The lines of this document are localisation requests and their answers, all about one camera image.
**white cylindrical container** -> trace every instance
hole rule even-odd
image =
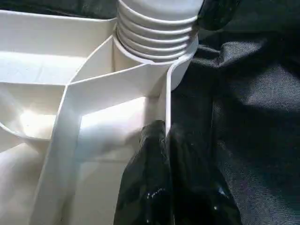
[[[118,38],[139,57],[175,60],[195,38],[202,4],[203,0],[119,0]]]
[[[144,16],[170,21],[196,18],[203,0],[122,0]]]

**compartment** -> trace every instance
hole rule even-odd
[[[116,46],[116,39],[110,36],[90,55],[72,82],[114,73],[137,65],[140,63],[120,51]]]
[[[49,141],[21,138],[2,125],[0,139],[0,224],[24,225],[32,212]]]
[[[18,135],[50,139],[64,89],[0,82],[0,122]]]
[[[0,10],[0,81],[67,84],[115,21]]]
[[[168,68],[139,65],[68,86],[30,225],[112,224],[142,127],[170,119]]]

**black cloth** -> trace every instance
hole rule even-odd
[[[95,18],[115,0],[3,0],[0,8]],[[243,0],[172,93],[172,121],[225,177],[244,225],[300,224],[300,1]]]

